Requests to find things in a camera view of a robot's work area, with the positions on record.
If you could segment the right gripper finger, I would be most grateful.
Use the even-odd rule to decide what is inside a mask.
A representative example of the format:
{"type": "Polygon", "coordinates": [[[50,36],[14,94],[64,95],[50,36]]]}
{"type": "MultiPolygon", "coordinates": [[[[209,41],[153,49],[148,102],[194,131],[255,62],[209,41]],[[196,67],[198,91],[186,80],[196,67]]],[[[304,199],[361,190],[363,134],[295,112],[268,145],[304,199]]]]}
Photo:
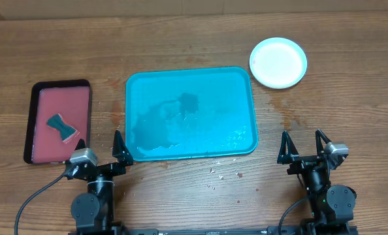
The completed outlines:
{"type": "Polygon", "coordinates": [[[316,142],[317,154],[322,155],[325,153],[322,142],[324,142],[327,145],[328,143],[331,142],[331,140],[324,134],[324,132],[321,129],[318,129],[315,132],[315,142],[316,142]]]}
{"type": "Polygon", "coordinates": [[[278,154],[279,163],[292,163],[299,157],[299,153],[287,131],[282,133],[282,143],[278,154]]]}

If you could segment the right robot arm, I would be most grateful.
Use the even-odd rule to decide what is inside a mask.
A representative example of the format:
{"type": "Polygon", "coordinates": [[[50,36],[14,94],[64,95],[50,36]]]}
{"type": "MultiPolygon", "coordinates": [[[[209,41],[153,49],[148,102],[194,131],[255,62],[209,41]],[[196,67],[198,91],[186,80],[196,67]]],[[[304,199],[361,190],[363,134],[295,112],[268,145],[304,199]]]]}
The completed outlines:
{"type": "Polygon", "coordinates": [[[344,143],[332,142],[322,130],[315,132],[317,153],[301,157],[287,131],[282,133],[282,142],[277,163],[288,165],[287,173],[295,175],[306,190],[306,197],[292,204],[281,216],[276,234],[357,234],[357,228],[349,226],[357,193],[345,185],[333,185],[331,171],[337,169],[349,154],[344,143]],[[312,217],[302,219],[296,227],[282,224],[294,208],[308,201],[312,217]]]}

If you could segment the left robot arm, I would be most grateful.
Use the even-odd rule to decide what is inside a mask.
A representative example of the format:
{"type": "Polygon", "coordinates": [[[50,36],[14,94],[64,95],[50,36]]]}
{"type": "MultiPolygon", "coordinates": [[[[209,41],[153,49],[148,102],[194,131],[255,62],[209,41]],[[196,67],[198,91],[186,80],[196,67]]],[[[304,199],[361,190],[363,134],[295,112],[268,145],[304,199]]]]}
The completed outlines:
{"type": "Polygon", "coordinates": [[[99,165],[96,154],[80,140],[65,162],[68,180],[87,182],[87,192],[78,195],[71,204],[76,234],[128,233],[123,223],[115,220],[114,212],[114,177],[126,174],[126,168],[133,165],[133,157],[119,131],[114,133],[112,156],[116,161],[99,165]]]}

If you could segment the light blue plate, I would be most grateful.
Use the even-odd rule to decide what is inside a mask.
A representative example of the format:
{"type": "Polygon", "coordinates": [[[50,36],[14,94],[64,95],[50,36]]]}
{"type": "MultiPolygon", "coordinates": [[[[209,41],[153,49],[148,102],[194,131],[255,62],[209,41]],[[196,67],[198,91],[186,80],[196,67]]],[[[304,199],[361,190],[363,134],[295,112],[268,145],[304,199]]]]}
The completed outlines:
{"type": "Polygon", "coordinates": [[[296,42],[272,37],[255,46],[250,54],[249,66],[260,84],[272,89],[287,89],[302,80],[308,60],[296,42]]]}

